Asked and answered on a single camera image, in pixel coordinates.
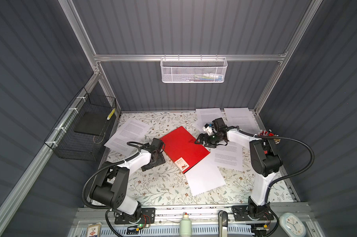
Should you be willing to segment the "red folder with black inside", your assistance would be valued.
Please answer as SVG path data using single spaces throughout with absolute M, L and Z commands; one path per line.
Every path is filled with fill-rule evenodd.
M 202 161 L 210 152 L 180 126 L 160 139 L 165 144 L 164 152 L 178 169 L 185 174 Z

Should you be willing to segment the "printed paper sheet under right arm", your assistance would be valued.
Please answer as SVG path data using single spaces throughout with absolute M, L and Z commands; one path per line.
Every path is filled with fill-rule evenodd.
M 243 146 L 234 142 L 210 149 L 210 155 L 216 166 L 243 171 Z

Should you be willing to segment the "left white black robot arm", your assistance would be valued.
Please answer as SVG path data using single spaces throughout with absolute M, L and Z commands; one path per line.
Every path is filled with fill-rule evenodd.
M 142 205 L 127 195 L 131 174 L 137 170 L 147 171 L 163 165 L 165 143 L 154 138 L 151 143 L 127 142 L 137 152 L 116 163 L 105 162 L 88 179 L 82 190 L 82 200 L 92 209 L 109 209 L 130 217 L 133 221 L 140 219 Z

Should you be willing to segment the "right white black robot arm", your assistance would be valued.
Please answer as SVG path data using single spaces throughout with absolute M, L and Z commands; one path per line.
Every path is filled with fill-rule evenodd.
M 245 213 L 252 220 L 257 220 L 269 213 L 269 204 L 266 195 L 270 191 L 269 183 L 273 181 L 283 162 L 278 155 L 276 144 L 280 139 L 270 130 L 251 134 L 242 131 L 238 126 L 227 126 L 222 118 L 217 118 L 212 123 L 204 125 L 201 133 L 194 141 L 197 145 L 207 148 L 225 146 L 229 142 L 250 148 L 250 159 L 253 170 L 257 173 L 253 191 L 248 199 Z

